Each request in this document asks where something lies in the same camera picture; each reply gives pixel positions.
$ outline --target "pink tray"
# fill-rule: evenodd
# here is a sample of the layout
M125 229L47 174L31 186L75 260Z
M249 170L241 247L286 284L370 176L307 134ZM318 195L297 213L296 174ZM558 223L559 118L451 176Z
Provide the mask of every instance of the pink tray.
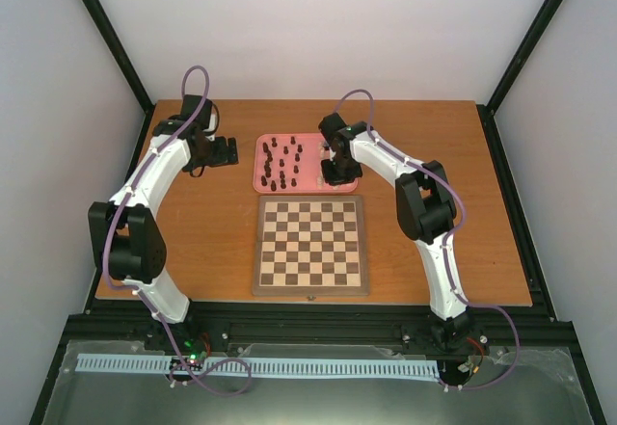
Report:
M294 137L296 144L291 144L291 137ZM277 146L272 147L272 138L276 138ZM267 178L268 185L261 185L261 177L265 175L265 163L268 158L263 151L263 143L268 145L272 152L271 176ZM323 181L321 174L321 160L329 158L330 152L324 149L324 138L319 133L300 133L300 134L264 134L257 139L255 147L255 168L253 170L253 187L261 194L336 194L349 193L358 186L358 180L351 184L342 186L331 186ZM298 146L302 146L300 161L295 161ZM293 167L298 167L298 173L293 172ZM281 188L281 171L285 175L285 189ZM291 185L291 179L296 180L296 186ZM275 181L277 190L273 191L270 187Z

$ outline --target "wooden chessboard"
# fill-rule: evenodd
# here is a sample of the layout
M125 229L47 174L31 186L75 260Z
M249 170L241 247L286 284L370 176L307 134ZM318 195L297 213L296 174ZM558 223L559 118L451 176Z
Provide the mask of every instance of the wooden chessboard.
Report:
M263 196L257 234L254 295L368 295L359 196Z

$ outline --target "wooden tabletop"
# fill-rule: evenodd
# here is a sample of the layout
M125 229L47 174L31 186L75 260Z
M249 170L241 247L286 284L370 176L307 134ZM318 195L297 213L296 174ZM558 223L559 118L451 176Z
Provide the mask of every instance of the wooden tabletop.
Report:
M255 141L264 133L317 132L333 101L217 100L218 134L235 137L240 163L207 169L203 177L177 176L159 209L167 244L167 269L194 300L302 301L251 293L259 195L253 188ZM156 106L153 128L177 114L179 100ZM346 102L342 117L366 120L368 104ZM467 101L378 101L375 128L391 144L424 161L440 161L463 199L468 222L457 233L455 254L468 298L477 303L531 305L512 231L475 104ZM317 302L428 304L429 293L416 246L401 232L394 191L364 170L354 194L364 202L370 278L367 297L319 298ZM130 298L101 283L98 298Z

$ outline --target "wall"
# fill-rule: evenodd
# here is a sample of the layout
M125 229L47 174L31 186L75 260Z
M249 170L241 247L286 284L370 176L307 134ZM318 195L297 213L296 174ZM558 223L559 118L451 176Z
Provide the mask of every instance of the wall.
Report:
M155 98L199 61L218 98L478 102L542 1L101 0Z
M617 423L617 0L565 0L497 124L557 313Z
M88 207L142 117L79 0L0 6L0 421L21 424L93 277Z

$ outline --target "black metal frame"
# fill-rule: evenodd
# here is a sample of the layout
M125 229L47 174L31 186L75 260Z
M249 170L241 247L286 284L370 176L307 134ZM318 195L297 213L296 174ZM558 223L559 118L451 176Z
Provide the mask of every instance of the black metal frame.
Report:
M562 0L545 0L521 46L499 81L487 105L478 105L487 146L491 153L497 180L523 264L531 307L508 307L519 330L523 346L567 347L572 354L578 378L596 423L605 423L602 408L591 382L577 335L572 323L555 320L550 295L533 241L521 207L508 161L495 123L495 113L519 75L534 46L549 25ZM154 106L149 100L137 72L131 65L120 40L98 0L83 0L101 36L121 67L130 88L139 100L146 117L138 139L129 173L138 162L148 134ZM167 347L164 337L157 337L157 326L141 302L96 300L93 286L83 314L68 317L58 350L49 369L31 423L41 423L58 370L70 340L143 340ZM236 352L238 347L252 343L319 343L370 344L388 347L406 354L423 354L430 359L447 359L434 348L422 343L405 342L402 334L409 328L425 323L430 308L392 305L294 305L251 303L196 302L195 317L208 327L218 350ZM514 344L513 334L502 316L490 310L475 310L474 316L494 345Z

